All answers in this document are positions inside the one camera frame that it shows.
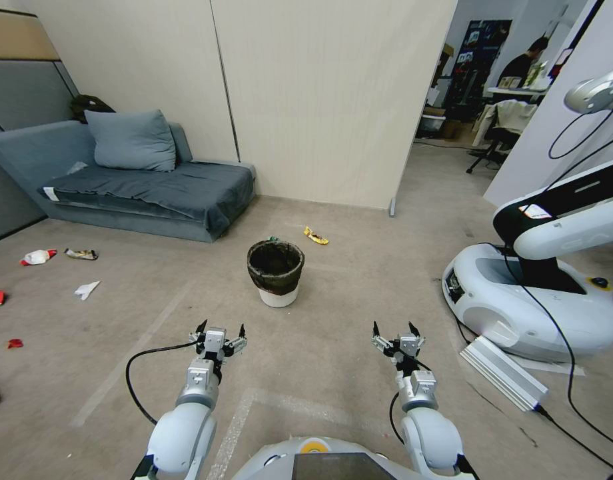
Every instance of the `gray blanket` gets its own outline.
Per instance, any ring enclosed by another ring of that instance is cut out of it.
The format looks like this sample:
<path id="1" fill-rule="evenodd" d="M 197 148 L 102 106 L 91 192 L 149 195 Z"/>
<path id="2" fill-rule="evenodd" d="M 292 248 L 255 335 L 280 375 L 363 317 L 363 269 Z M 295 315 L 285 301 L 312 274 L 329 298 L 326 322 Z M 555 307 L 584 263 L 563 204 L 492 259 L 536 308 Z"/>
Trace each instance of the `gray blanket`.
<path id="1" fill-rule="evenodd" d="M 83 194 L 144 201 L 202 222 L 211 232 L 228 227 L 249 204 L 253 175 L 246 167 L 218 163 L 184 162 L 171 172 L 91 165 L 44 187 L 52 187 L 60 201 L 69 201 L 69 194 L 78 194 L 77 201 Z"/>

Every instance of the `doorway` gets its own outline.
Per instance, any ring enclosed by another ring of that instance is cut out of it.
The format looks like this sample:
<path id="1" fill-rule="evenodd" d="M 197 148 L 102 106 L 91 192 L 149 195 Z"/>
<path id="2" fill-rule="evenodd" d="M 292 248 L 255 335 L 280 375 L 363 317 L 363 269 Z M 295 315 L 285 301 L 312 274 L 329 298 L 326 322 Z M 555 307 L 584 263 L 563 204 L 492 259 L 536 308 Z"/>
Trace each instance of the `doorway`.
<path id="1" fill-rule="evenodd" d="M 438 66 L 415 142 L 463 148 L 463 173 L 492 179 L 595 3 L 458 0 L 444 46 L 453 54 Z"/>

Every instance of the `backpack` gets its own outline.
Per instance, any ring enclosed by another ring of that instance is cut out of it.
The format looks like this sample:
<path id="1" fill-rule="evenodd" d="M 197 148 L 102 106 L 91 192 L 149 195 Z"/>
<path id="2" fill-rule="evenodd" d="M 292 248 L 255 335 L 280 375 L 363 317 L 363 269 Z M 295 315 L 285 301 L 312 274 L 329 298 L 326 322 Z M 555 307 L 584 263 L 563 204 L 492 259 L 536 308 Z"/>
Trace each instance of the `backpack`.
<path id="1" fill-rule="evenodd" d="M 80 123 L 86 123 L 85 110 L 101 113 L 115 113 L 114 109 L 98 97 L 92 95 L 78 95 L 71 100 L 71 112 L 73 112 L 74 120 L 78 120 Z"/>

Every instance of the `yellow wrapper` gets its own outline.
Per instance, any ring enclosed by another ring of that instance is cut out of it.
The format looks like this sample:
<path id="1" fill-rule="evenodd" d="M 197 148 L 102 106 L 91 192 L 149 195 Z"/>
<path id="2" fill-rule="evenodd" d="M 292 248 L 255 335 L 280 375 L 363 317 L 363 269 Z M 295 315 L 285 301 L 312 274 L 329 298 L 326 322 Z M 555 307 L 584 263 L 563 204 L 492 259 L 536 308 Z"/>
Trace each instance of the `yellow wrapper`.
<path id="1" fill-rule="evenodd" d="M 311 240 L 313 240 L 315 243 L 319 243 L 320 245 L 326 245 L 328 243 L 328 240 L 325 238 L 322 238 L 320 235 L 316 234 L 313 230 L 311 230 L 309 227 L 305 227 L 305 235 L 307 237 L 309 237 Z"/>

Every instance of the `trash bin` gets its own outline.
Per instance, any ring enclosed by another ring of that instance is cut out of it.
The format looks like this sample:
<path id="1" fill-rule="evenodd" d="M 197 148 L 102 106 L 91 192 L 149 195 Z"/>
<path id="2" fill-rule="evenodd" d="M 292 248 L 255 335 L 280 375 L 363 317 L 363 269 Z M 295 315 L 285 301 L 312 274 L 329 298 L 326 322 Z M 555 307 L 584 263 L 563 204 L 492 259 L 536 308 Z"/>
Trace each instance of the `trash bin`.
<path id="1" fill-rule="evenodd" d="M 247 269 L 260 298 L 269 307 L 286 307 L 298 295 L 305 254 L 292 243 L 264 240 L 247 254 Z"/>

